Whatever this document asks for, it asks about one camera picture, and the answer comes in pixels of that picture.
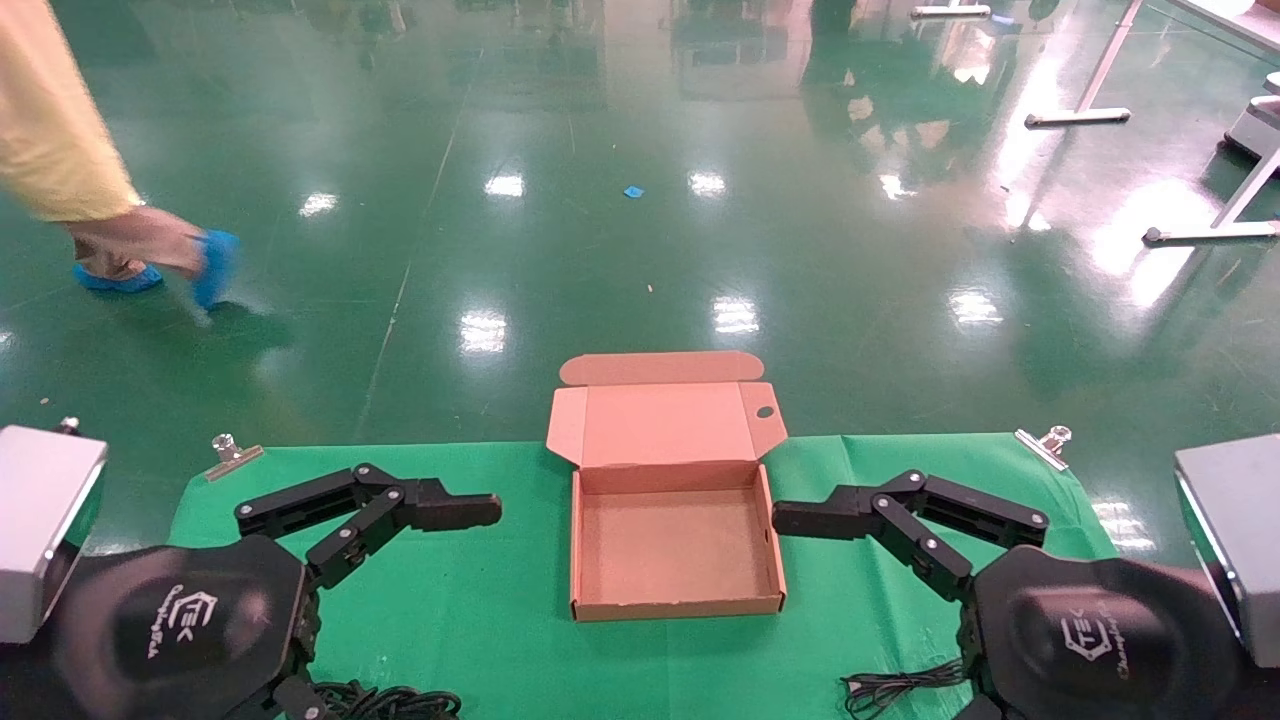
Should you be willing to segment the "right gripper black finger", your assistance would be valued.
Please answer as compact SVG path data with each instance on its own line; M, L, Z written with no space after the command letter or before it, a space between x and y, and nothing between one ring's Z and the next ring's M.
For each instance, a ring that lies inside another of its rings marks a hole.
M963 601L972 593L973 565L929 523L1006 550L1041 547L1050 528L1041 510L920 470L906 470L881 486L836 486L822 502L777 501L772 510L780 536L872 538L938 597Z

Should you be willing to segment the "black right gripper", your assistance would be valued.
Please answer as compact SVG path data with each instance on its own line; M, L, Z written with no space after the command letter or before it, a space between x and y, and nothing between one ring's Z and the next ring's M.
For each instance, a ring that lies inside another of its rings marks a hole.
M955 720L1249 717L1251 657L1204 571L1016 547L975 575Z

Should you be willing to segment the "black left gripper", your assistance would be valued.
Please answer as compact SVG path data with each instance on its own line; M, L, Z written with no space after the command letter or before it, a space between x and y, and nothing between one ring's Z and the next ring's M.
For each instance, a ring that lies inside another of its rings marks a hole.
M452 495L365 462L236 509L241 537L211 548L99 555L50 620L50 665L86 719L330 719L311 685L308 584L333 589L402 530L492 527L497 495ZM303 564L275 541L338 527Z

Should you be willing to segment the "person hand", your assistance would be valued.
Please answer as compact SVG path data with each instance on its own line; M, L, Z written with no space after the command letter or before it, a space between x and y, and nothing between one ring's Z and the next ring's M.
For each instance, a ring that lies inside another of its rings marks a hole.
M61 227L74 242L78 266L95 278L128 281L147 266L195 278L205 268L204 229L156 208L138 205L119 217Z

